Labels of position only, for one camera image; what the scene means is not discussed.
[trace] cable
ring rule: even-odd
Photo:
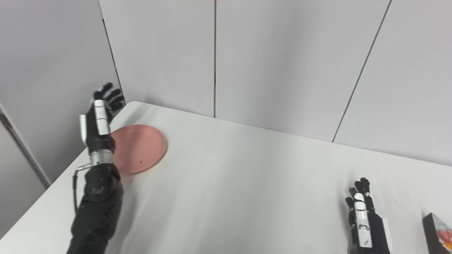
[[[85,164],[81,167],[78,167],[75,169],[74,175],[72,176],[72,196],[74,198],[74,211],[77,214],[78,212],[78,207],[77,207],[77,178],[78,178],[78,173],[82,170],[86,170],[86,169],[90,169],[91,168],[91,163]]]

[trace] white tabletop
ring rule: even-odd
[[[429,212],[452,226],[449,166],[139,102],[112,129],[131,124],[161,130],[168,151],[152,169],[123,176],[109,254],[346,253],[344,199],[362,176],[389,221],[395,254],[428,252]],[[88,162],[84,151],[0,240],[0,253],[66,252],[71,176]],[[80,177],[79,197],[83,186]]]

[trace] robotic hand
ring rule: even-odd
[[[113,164],[115,142],[110,136],[109,123],[123,107],[124,97],[119,89],[106,96],[112,87],[108,83],[94,92],[87,114],[80,115],[82,140],[88,147],[91,163],[82,167],[89,171],[85,175],[80,207],[77,208],[76,201],[74,204],[76,214],[67,254],[103,254],[118,223],[123,188],[118,169]]]
[[[375,213],[370,196],[370,183],[366,178],[350,188],[352,197],[345,201],[350,208],[348,222],[352,232],[352,248],[349,254],[390,254],[383,219]]]

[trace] robotic arm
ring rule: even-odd
[[[391,254],[389,229],[375,212],[369,180],[363,177],[355,181],[349,191],[352,197],[345,199],[353,243],[349,254]]]
[[[123,107],[124,97],[111,83],[94,93],[86,115],[80,115],[82,140],[88,147],[91,163],[85,175],[86,185],[71,227],[72,240],[67,254],[103,254],[113,237],[122,206],[123,188],[113,164],[115,142],[109,123]]]

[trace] box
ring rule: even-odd
[[[422,220],[430,254],[452,254],[452,229],[430,213]]]

